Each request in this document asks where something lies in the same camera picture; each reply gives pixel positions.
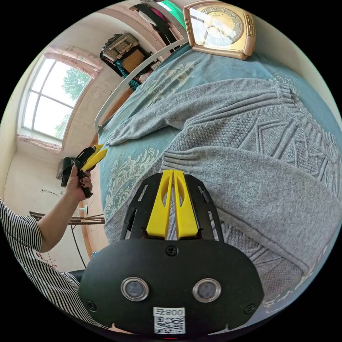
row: window frame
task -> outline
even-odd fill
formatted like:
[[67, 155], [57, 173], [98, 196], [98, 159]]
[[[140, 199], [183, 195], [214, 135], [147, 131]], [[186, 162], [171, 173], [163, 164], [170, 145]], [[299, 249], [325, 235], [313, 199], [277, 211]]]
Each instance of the window frame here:
[[[91, 82], [92, 78], [91, 78], [91, 77], [89, 78], [88, 82], [86, 83], [86, 85], [85, 85], [84, 88], [82, 89], [82, 91], [81, 91], [81, 93], [80, 93], [78, 99], [76, 100], [75, 105], [72, 107], [72, 106], [70, 106], [70, 105], [68, 105], [68, 104], [66, 104], [66, 103], [64, 103], [64, 102], [62, 102], [62, 101], [56, 100], [56, 99], [54, 99], [54, 98], [52, 98], [52, 97], [50, 97], [50, 96], [47, 96], [47, 95], [42, 94], [42, 90], [43, 90], [43, 88], [44, 88], [44, 86], [45, 86], [45, 83], [46, 83], [46, 81], [47, 81], [47, 79], [48, 79], [50, 73], [52, 72], [54, 66], [56, 65], [56, 63], [62, 63], [62, 62], [58, 62], [58, 61], [54, 61], [54, 62], [53, 62], [52, 66], [50, 67], [50, 69], [49, 69], [49, 71], [48, 71], [48, 73], [46, 74], [46, 77], [45, 77], [45, 79], [44, 79], [44, 81], [43, 81], [43, 84], [42, 84], [42, 86], [41, 86], [41, 88], [40, 88], [40, 91], [36, 91], [36, 90], [33, 90], [33, 89], [32, 89], [33, 84], [34, 84], [34, 82], [36, 81], [37, 76], [38, 76], [38, 74], [39, 74], [41, 68], [43, 67], [43, 65], [44, 65], [44, 63], [45, 63], [45, 61], [46, 61], [47, 59], [48, 59], [48, 58], [45, 58], [45, 57], [42, 59], [42, 61], [40, 62], [40, 65], [38, 66], [38, 68], [37, 68], [36, 71], [35, 71], [34, 77], [33, 77], [33, 78], [31, 79], [31, 81], [28, 82], [28, 84], [27, 84], [26, 91], [25, 91], [25, 93], [26, 93], [26, 96], [25, 96], [25, 103], [24, 103], [24, 105], [23, 105], [23, 107], [22, 107], [23, 109], [22, 109], [22, 116], [21, 116], [21, 129], [22, 129], [22, 130], [25, 130], [25, 131], [34, 132], [34, 133], [36, 133], [36, 134], [38, 134], [38, 135], [45, 136], [45, 137], [47, 137], [47, 138], [50, 138], [50, 139], [55, 140], [56, 142], [60, 142], [60, 143], [61, 143], [61, 142], [63, 142], [63, 140], [64, 140], [65, 133], [66, 133], [66, 129], [64, 130], [64, 134], [63, 134], [63, 137], [62, 137], [62, 138], [57, 138], [57, 137], [55, 137], [55, 136], [53, 136], [53, 135], [49, 135], [49, 134], [47, 134], [47, 133], [44, 133], [44, 132], [41, 132], [41, 131], [38, 131], [38, 130], [34, 129], [34, 124], [35, 124], [35, 119], [36, 119], [36, 113], [37, 113], [37, 108], [38, 108], [38, 105], [39, 105], [40, 98], [41, 98], [41, 97], [45, 97], [45, 98], [47, 98], [47, 99], [50, 99], [50, 100], [52, 100], [52, 101], [55, 101], [55, 102], [57, 102], [57, 103], [60, 103], [61, 105], [64, 105], [64, 106], [66, 106], [66, 107], [72, 109], [71, 114], [70, 114], [70, 117], [69, 117], [69, 120], [68, 120], [67, 123], [66, 123], [66, 128], [67, 128], [67, 126], [68, 126], [68, 124], [69, 124], [69, 122], [70, 122], [70, 119], [72, 118], [73, 111], [74, 111], [75, 108], [77, 107], [77, 104], [78, 104], [79, 99], [82, 97], [82, 94], [83, 94], [84, 90], [88, 87], [88, 85], [89, 85], [89, 83]], [[24, 120], [25, 120], [25, 114], [26, 114], [27, 103], [28, 103], [28, 100], [29, 100], [29, 97], [30, 97], [30, 94], [31, 94], [31, 93], [37, 94], [38, 97], [37, 97], [36, 104], [35, 104], [35, 110], [34, 110], [34, 112], [33, 112], [31, 128], [29, 128], [29, 127], [24, 126]]]

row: qr code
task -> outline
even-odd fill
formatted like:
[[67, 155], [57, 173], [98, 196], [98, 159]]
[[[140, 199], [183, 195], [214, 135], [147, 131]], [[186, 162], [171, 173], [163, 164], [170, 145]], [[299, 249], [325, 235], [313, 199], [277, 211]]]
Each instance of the qr code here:
[[154, 317], [156, 334], [185, 334], [185, 317]]

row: clock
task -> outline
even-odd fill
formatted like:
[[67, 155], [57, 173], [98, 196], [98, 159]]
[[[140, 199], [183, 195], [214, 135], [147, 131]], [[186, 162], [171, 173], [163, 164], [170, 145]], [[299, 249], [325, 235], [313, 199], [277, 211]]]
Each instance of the clock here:
[[245, 60], [255, 48], [255, 25], [245, 10], [204, 0], [183, 8], [189, 44], [195, 51]]

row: lens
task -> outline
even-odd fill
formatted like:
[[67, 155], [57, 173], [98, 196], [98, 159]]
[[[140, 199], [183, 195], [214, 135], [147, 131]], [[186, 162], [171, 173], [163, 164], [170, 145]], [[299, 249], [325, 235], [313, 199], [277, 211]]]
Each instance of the lens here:
[[149, 287], [142, 279], [130, 277], [122, 282], [121, 292], [127, 299], [140, 302], [148, 296]]
[[219, 297], [221, 294], [221, 285], [214, 279], [205, 278], [193, 287], [192, 294], [199, 302], [209, 303]]

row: gray sweater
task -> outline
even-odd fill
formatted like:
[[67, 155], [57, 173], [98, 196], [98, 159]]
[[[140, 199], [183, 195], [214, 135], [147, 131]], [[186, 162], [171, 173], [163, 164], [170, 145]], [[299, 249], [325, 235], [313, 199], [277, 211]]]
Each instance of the gray sweater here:
[[[225, 242], [252, 260], [268, 298], [309, 272], [342, 219], [338, 149], [302, 108], [280, 83], [213, 82], [144, 109], [119, 125], [106, 144], [167, 125], [180, 129], [142, 178], [177, 169], [203, 181]], [[109, 243], [119, 240], [139, 185], [106, 222]], [[173, 208], [168, 238], [176, 238]]]

